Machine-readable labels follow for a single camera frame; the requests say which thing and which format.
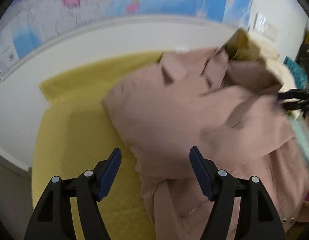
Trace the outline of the pink coat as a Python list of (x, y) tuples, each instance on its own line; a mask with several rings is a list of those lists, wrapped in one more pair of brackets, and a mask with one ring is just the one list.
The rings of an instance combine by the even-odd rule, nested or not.
[(121, 79), (103, 100), (137, 159), (157, 239), (199, 239), (212, 203), (189, 160), (193, 146), (236, 178), (257, 176), (288, 231), (309, 191), (309, 171), (276, 100), (281, 83), (257, 61), (224, 49), (164, 53)]

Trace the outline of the upper blue plastic basket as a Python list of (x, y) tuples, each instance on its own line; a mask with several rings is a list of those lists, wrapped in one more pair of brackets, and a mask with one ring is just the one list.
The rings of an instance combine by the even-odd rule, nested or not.
[(297, 89), (307, 89), (309, 80), (305, 70), (290, 57), (285, 57), (283, 64), (286, 65), (291, 72)]

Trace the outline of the cream garment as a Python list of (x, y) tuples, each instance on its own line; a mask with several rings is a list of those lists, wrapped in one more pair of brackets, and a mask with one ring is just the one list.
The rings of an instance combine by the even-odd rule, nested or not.
[(296, 89), (294, 77), (288, 67), (280, 60), (280, 54), (276, 51), (274, 44), (256, 33), (248, 33), (248, 37), (260, 48), (260, 56), (265, 60), (266, 69), (281, 83), (282, 87), (279, 92)]

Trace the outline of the mustard yellow garment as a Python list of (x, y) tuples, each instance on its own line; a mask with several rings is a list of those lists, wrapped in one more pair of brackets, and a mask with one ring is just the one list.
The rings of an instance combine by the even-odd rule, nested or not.
[(243, 29), (237, 29), (224, 45), (230, 60), (255, 61), (260, 55), (260, 48), (249, 40)]

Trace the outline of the patterned yellow bed sheet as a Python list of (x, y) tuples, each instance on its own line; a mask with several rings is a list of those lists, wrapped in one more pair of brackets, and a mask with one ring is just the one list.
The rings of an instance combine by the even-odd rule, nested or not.
[(53, 176), (75, 178), (107, 159), (114, 148), (122, 163), (99, 210), (111, 239), (155, 239), (141, 197), (136, 158), (121, 141), (101, 102), (123, 76), (157, 62), (161, 51), (112, 57), (44, 80), (44, 112), (33, 155), (31, 189), (36, 204)]

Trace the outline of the white wall switch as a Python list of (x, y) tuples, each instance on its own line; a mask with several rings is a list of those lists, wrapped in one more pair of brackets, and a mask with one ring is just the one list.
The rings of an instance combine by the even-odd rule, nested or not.
[(269, 35), (271, 40), (276, 41), (276, 38), (278, 37), (278, 33), (279, 33), (279, 31), (276, 27), (271, 25), (268, 28), (268, 35)]

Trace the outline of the middle white wall socket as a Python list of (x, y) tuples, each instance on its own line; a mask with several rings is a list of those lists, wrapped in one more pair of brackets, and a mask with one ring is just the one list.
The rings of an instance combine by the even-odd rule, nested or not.
[(273, 26), (269, 22), (264, 21), (261, 27), (261, 32), (263, 33), (263, 35), (270, 36), (273, 32)]

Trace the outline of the white wall socket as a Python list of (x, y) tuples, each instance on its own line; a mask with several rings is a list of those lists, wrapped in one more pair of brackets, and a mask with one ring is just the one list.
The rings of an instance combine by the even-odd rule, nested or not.
[(261, 27), (261, 32), (263, 33), (263, 35), (270, 36), (273, 32), (273, 26), (269, 22), (264, 21)]
[(264, 16), (260, 12), (257, 12), (254, 21), (254, 29), (257, 31), (262, 31), (265, 27), (265, 23), (266, 23), (266, 16)]

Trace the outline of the left white wall socket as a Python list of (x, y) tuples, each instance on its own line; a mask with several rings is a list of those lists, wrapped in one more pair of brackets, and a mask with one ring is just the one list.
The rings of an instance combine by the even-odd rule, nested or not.
[(264, 16), (260, 12), (257, 12), (254, 21), (254, 29), (257, 31), (262, 31), (265, 27), (265, 23), (266, 23), (266, 16)]

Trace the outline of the colourful wall map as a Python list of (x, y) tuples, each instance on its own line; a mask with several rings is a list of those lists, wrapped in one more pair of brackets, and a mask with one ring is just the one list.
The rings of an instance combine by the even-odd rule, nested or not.
[(0, 80), (53, 38), (108, 18), (180, 15), (246, 27), (253, 0), (10, 0), (0, 13)]

